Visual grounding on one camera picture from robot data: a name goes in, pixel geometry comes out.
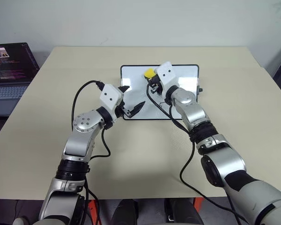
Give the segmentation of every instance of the cable connector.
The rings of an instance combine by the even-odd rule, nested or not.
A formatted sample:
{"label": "cable connector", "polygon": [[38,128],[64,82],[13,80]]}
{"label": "cable connector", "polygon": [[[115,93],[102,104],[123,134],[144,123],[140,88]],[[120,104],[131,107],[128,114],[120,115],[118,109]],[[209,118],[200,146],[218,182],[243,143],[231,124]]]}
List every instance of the cable connector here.
{"label": "cable connector", "polygon": [[100,91],[102,91],[103,88],[104,88],[104,86],[105,86],[105,84],[104,84],[103,82],[101,82],[101,81],[97,81],[97,82],[96,82],[96,85],[97,85],[97,87],[100,89]]}

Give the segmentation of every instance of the floor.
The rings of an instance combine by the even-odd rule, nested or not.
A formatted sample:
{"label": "floor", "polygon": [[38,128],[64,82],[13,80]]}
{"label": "floor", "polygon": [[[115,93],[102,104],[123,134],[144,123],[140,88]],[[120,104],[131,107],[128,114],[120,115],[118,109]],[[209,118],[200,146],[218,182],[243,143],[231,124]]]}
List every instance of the floor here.
{"label": "floor", "polygon": [[[212,198],[217,203],[229,207],[226,197]],[[100,200],[101,221],[103,225],[110,224],[112,214],[120,200]],[[137,199],[139,204],[138,225],[156,224],[165,222],[163,199]],[[0,223],[12,224],[15,216],[26,216],[31,223],[37,221],[42,201],[34,200],[0,200]],[[204,201],[200,216],[205,225],[236,225],[234,216],[223,211],[211,203]]]}

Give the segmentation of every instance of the yellow object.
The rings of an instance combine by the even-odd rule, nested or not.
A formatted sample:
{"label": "yellow object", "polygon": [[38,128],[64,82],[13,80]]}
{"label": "yellow object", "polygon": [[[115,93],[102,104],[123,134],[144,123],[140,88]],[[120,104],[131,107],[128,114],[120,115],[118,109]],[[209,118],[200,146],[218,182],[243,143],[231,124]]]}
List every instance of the yellow object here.
{"label": "yellow object", "polygon": [[145,77],[148,78],[148,79],[151,79],[155,75],[156,75],[156,73],[154,72],[154,70],[152,68],[148,69],[145,72]]}

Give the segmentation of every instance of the laptop screen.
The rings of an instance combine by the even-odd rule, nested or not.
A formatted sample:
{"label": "laptop screen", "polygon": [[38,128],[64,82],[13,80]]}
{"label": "laptop screen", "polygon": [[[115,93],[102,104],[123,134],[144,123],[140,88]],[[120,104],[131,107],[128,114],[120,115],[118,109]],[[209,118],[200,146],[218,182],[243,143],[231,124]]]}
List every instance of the laptop screen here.
{"label": "laptop screen", "polygon": [[0,45],[0,83],[30,82],[38,71],[27,43]]}

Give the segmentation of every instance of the whiteboard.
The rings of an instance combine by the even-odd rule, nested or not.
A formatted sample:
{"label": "whiteboard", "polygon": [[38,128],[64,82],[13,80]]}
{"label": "whiteboard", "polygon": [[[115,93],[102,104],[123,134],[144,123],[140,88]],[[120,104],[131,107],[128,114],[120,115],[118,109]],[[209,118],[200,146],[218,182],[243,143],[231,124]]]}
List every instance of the whiteboard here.
{"label": "whiteboard", "polygon": [[[132,110],[138,103],[146,101],[138,114],[132,118],[124,115],[125,120],[169,120],[147,97],[147,80],[144,73],[149,69],[155,69],[159,65],[124,65],[121,66],[121,84],[130,88],[124,94],[125,108]],[[191,91],[197,97],[199,88],[199,66],[198,65],[173,65],[179,86],[185,90]],[[169,112],[169,105],[164,102],[157,93],[152,94],[149,88],[149,94],[166,112]],[[172,108],[172,115],[175,119],[181,119],[181,115]]]}

